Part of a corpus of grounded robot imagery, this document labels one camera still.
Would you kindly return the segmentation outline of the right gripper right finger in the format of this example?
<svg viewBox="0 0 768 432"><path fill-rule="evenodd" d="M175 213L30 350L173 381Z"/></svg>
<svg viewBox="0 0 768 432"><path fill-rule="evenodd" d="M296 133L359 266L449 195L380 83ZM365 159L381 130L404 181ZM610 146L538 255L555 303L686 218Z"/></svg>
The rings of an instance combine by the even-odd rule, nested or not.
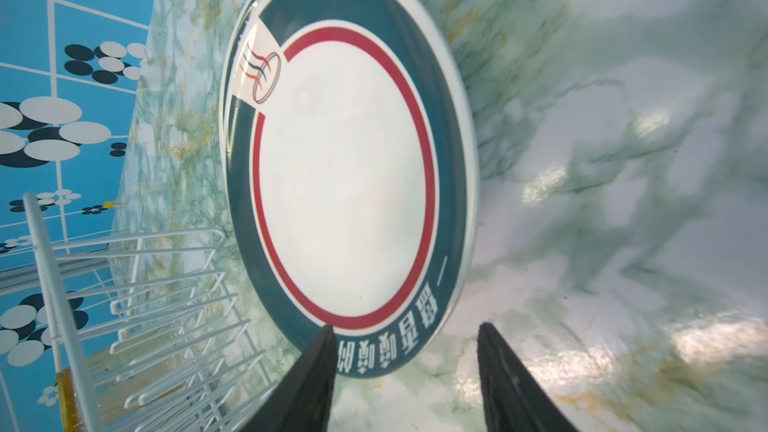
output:
<svg viewBox="0 0 768 432"><path fill-rule="evenodd" d="M484 418L489 431L576 432L489 322L479 327L477 357Z"/></svg>

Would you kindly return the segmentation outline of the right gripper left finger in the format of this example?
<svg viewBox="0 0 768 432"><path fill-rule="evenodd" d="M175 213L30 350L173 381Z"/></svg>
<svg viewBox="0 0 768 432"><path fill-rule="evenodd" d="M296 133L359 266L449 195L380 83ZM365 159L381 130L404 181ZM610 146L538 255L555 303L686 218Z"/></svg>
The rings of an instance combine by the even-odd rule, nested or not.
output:
<svg viewBox="0 0 768 432"><path fill-rule="evenodd" d="M324 325L240 431L326 431L338 361L333 327Z"/></svg>

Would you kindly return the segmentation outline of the white wire dish rack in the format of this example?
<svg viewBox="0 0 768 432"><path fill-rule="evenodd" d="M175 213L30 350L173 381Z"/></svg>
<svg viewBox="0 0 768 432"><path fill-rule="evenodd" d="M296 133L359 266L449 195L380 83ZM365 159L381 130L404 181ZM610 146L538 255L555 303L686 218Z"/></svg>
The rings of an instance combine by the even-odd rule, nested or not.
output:
<svg viewBox="0 0 768 432"><path fill-rule="evenodd" d="M29 263L1 274L5 431L238 431L277 386L217 263L218 227L74 242L46 231L62 196L11 208L1 243Z"/></svg>

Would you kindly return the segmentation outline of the dark rimmed white plate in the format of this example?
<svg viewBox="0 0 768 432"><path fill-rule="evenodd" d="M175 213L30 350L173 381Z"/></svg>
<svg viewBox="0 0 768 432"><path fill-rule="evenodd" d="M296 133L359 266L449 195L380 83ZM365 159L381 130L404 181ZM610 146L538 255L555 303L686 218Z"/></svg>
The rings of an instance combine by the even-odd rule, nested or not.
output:
<svg viewBox="0 0 768 432"><path fill-rule="evenodd" d="M339 374L411 361L472 262L479 165L466 90L419 0L248 0L224 62L222 161L250 280Z"/></svg>

